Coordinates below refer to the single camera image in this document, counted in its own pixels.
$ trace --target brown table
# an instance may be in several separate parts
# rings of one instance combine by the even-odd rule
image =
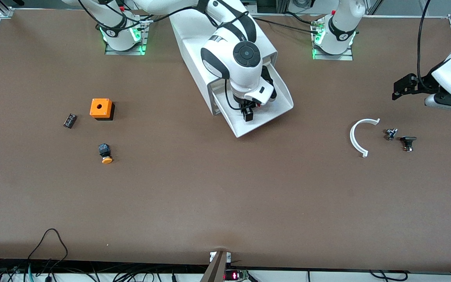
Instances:
[[[295,107],[236,139],[169,21],[145,56],[106,56],[82,11],[16,11],[0,24],[0,257],[55,227],[69,259],[206,264],[224,248],[243,266],[451,271],[451,111],[390,97],[415,72],[418,23],[364,18],[352,62],[314,61],[308,34],[259,23]],[[423,36],[426,73],[451,51],[448,21]],[[113,122],[88,116],[92,98],[116,102]],[[357,129],[366,159],[349,141],[362,118],[381,118]],[[392,127],[414,152],[385,141]],[[35,258],[62,254],[50,236]]]

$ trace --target white c-shaped part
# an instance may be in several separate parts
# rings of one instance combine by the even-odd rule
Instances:
[[[349,137],[351,137],[352,146],[354,146],[354,148],[356,148],[356,150],[358,150],[358,152],[361,152],[363,154],[363,157],[368,156],[368,151],[363,149],[363,147],[358,144],[358,141],[356,141],[356,137],[354,137],[354,130],[356,130],[356,126],[358,126],[358,124],[360,124],[360,123],[370,123],[372,125],[377,125],[379,123],[379,121],[381,121],[380,118],[378,118],[377,120],[374,120],[371,118],[365,118],[365,119],[362,119],[362,120],[358,121],[357,123],[355,123],[351,128],[351,133],[349,134]]]

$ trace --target orange and black push button box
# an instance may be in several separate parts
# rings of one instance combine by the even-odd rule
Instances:
[[[114,107],[114,103],[109,98],[92,99],[90,116],[96,120],[113,120]]]

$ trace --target orange cube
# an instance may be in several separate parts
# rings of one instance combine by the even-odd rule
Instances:
[[[114,107],[114,103],[109,98],[92,99],[90,116],[92,116],[96,120],[113,120]]]

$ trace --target orange box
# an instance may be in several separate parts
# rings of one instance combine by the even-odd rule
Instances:
[[[90,116],[92,116],[96,120],[113,120],[114,107],[114,103],[109,98],[92,99]]]

